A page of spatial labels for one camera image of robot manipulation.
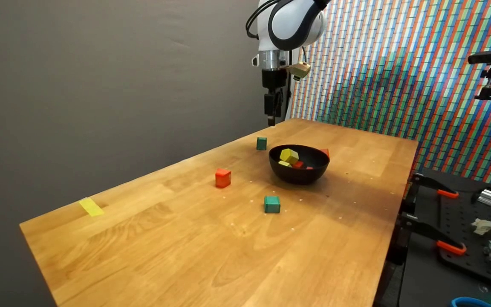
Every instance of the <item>colorful patterned wall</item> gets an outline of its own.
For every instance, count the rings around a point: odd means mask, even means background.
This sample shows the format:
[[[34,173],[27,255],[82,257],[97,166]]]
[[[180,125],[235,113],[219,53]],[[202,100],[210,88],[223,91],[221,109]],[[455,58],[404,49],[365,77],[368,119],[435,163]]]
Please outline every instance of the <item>colorful patterned wall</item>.
[[[415,169],[491,182],[491,101],[474,99],[491,0],[333,0],[292,117],[420,141]]]

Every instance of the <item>wooden table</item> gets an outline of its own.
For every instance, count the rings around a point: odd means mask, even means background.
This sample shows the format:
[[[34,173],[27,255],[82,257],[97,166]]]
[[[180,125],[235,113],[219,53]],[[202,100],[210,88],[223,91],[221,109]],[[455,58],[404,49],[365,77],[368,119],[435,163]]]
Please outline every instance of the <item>wooden table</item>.
[[[283,183],[257,136],[331,163],[311,186]],[[416,147],[289,120],[92,196],[103,215],[75,202],[20,227],[60,306],[370,307]]]

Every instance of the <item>red block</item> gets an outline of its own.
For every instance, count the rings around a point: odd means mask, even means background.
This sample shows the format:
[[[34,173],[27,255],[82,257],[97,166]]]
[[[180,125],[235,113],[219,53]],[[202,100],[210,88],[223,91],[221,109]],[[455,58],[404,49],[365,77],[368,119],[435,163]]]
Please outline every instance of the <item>red block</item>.
[[[215,186],[224,188],[230,185],[231,171],[224,168],[218,168],[215,172]]]
[[[297,163],[293,165],[293,168],[301,168],[303,165],[304,163],[302,161],[297,161]]]
[[[325,152],[325,155],[327,155],[327,157],[329,157],[329,149],[320,149],[321,151]]]

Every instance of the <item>yellow block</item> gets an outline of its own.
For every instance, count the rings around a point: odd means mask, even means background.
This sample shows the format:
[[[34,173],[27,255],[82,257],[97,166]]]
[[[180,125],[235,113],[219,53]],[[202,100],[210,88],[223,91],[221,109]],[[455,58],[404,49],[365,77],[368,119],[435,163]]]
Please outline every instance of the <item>yellow block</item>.
[[[80,200],[78,203],[82,206],[84,211],[90,214],[90,216],[98,216],[104,213],[100,206],[98,206],[98,204],[96,204],[90,197],[84,198],[84,200]]]
[[[294,165],[298,161],[298,153],[294,150],[290,150],[289,148],[287,148],[281,151],[280,159],[282,161],[285,161],[286,163]]]
[[[278,163],[281,165],[287,166],[287,167],[292,167],[292,165],[290,165],[289,163],[286,163],[285,161],[280,161]]]

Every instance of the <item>gray backdrop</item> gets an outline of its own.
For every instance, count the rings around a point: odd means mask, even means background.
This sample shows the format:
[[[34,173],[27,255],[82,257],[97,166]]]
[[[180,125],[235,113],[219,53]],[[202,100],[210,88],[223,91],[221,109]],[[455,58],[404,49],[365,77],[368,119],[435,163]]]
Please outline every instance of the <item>gray backdrop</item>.
[[[51,301],[20,222],[266,126],[256,7],[0,1],[0,306]]]

